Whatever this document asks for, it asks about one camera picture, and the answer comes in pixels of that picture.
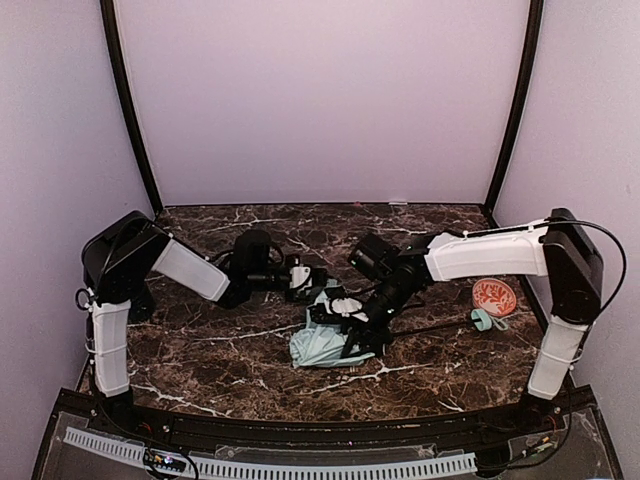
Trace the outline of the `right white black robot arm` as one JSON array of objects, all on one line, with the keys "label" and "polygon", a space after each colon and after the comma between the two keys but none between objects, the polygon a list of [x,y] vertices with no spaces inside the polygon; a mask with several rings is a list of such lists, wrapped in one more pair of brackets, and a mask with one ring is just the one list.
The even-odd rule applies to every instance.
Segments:
[{"label": "right white black robot arm", "polygon": [[529,395],[552,400],[591,326],[608,307],[602,298],[604,260],[587,234],[591,223],[566,208],[528,224],[423,235],[400,249],[369,233],[354,247],[350,263],[377,282],[346,326],[342,356],[355,348],[376,356],[391,342],[389,324],[417,292],[436,282],[501,275],[545,277],[552,296],[550,319],[529,376]]}]

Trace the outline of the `mint and black folding umbrella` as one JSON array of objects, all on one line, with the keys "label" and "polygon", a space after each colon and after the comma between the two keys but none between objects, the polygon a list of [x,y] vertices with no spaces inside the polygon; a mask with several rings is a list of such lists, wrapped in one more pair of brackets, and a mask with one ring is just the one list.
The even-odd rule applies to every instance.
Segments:
[{"label": "mint and black folding umbrella", "polygon": [[340,323],[321,324],[312,319],[312,310],[319,308],[320,313],[328,313],[330,294],[343,293],[341,286],[331,286],[322,290],[309,305],[306,312],[305,327],[294,333],[289,342],[289,352],[294,368],[317,367],[339,368],[360,366],[366,360],[374,358],[373,352],[365,352],[359,347],[353,354],[342,357],[347,335],[341,332]]}]

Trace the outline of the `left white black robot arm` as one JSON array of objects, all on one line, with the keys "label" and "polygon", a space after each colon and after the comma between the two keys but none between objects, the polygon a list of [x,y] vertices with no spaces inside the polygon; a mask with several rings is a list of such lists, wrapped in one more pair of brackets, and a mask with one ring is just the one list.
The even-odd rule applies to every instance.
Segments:
[{"label": "left white black robot arm", "polygon": [[106,398],[130,391],[128,328],[156,308],[150,276],[158,274],[225,309],[256,292],[280,292],[306,302],[326,285],[326,269],[286,254],[260,229],[240,234],[230,249],[207,257],[140,211],[133,211],[90,239],[81,252],[84,285],[75,295],[87,312],[86,348],[93,382]]}]

